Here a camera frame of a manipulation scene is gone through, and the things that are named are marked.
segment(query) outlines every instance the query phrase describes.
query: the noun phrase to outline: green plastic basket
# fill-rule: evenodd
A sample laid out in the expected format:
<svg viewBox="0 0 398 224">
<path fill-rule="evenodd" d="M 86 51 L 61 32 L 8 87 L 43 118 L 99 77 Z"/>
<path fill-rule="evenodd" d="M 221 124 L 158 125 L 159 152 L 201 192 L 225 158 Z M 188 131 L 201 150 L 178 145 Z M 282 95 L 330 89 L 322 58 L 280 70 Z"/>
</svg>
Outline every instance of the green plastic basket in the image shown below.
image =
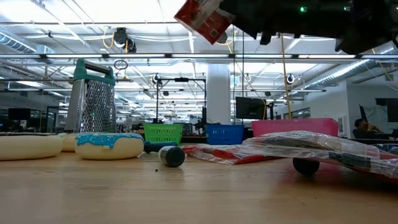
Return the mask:
<svg viewBox="0 0 398 224">
<path fill-rule="evenodd" d="M 144 124 L 145 140 L 150 142 L 181 142 L 182 124 Z"/>
</svg>

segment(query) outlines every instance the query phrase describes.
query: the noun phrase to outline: wooden table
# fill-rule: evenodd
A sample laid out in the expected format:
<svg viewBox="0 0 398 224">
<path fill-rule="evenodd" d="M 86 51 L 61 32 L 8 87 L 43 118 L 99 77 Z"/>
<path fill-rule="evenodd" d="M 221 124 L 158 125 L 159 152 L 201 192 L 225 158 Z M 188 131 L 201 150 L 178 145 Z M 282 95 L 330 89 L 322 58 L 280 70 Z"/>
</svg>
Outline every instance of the wooden table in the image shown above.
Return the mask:
<svg viewBox="0 0 398 224">
<path fill-rule="evenodd" d="M 397 188 L 325 164 L 305 178 L 291 159 L 188 158 L 172 169 L 156 154 L 85 161 L 62 153 L 0 162 L 0 223 L 398 223 Z"/>
</svg>

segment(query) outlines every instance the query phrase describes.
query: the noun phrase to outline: blue frosting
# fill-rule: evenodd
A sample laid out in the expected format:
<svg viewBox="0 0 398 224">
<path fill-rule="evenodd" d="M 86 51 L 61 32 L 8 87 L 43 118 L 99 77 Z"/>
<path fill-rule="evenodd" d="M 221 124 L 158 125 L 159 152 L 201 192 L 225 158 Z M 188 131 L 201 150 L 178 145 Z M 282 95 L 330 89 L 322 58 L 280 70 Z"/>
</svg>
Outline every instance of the blue frosting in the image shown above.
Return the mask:
<svg viewBox="0 0 398 224">
<path fill-rule="evenodd" d="M 78 146 L 91 143 L 96 146 L 109 146 L 112 149 L 114 143 L 120 138 L 136 138 L 144 142 L 141 135 L 134 133 L 83 133 L 76 137 L 76 143 Z"/>
</svg>

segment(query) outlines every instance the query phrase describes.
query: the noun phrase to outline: white pillar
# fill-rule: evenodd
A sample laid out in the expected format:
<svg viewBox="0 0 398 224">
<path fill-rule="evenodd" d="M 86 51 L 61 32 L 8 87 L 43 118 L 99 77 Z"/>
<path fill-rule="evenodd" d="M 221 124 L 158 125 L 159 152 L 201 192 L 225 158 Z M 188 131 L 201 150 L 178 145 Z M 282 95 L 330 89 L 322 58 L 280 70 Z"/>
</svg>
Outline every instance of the white pillar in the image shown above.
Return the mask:
<svg viewBox="0 0 398 224">
<path fill-rule="evenodd" d="M 209 64 L 207 84 L 207 122 L 231 124 L 231 86 L 228 64 Z"/>
</svg>

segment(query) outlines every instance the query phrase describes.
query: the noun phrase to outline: pink plastic container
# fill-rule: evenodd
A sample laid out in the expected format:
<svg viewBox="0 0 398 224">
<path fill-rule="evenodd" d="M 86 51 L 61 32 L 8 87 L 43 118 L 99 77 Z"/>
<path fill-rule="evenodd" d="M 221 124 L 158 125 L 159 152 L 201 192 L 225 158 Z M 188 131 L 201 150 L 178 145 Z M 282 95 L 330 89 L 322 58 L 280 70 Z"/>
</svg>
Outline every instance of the pink plastic container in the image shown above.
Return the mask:
<svg viewBox="0 0 398 224">
<path fill-rule="evenodd" d="M 254 137 L 284 131 L 312 131 L 338 136 L 338 123 L 332 118 L 284 119 L 252 122 Z"/>
</svg>

